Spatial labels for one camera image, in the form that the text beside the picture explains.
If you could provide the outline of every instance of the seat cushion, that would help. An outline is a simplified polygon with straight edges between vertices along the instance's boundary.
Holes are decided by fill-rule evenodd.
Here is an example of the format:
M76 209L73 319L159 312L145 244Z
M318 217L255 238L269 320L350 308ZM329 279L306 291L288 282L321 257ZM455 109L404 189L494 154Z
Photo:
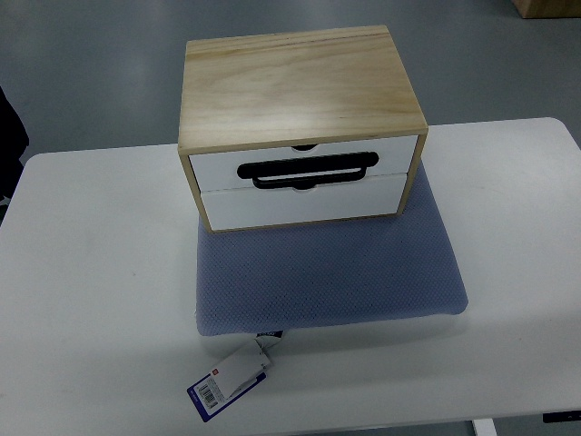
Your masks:
M204 336L458 314L468 305L422 165L401 216L228 233L200 224L197 268Z

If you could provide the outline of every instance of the drawer handle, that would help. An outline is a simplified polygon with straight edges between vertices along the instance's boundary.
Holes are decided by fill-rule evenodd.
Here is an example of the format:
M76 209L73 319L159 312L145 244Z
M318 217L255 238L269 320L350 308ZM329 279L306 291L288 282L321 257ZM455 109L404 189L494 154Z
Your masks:
M317 184L355 182L365 177L367 169L379 161L374 152L335 154L257 163L238 167L241 179L252 179L258 189L310 189ZM284 175L296 177L280 178Z

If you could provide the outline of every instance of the wooden box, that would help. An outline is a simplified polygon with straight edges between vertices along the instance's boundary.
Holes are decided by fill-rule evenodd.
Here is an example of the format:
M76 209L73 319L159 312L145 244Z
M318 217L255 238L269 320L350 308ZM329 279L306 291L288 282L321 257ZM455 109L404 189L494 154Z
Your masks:
M187 44L178 153L211 232L403 213L427 133L385 26Z

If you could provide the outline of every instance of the wood grain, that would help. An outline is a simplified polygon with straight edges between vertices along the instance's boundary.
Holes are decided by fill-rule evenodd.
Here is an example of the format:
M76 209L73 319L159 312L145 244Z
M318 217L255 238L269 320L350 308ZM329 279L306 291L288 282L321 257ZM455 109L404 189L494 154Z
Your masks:
M181 155L427 130L385 26L187 44Z

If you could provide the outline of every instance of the gray floor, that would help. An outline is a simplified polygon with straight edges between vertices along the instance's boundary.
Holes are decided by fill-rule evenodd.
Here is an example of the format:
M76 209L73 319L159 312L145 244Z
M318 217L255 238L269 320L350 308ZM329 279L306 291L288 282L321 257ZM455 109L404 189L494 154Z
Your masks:
M522 20L510 0L3 0L0 84L31 138L23 162L176 143L186 41L378 24L429 124L552 116L581 144L581 19ZM500 436L581 433L540 415L496 423ZM360 434L473 432L460 422Z

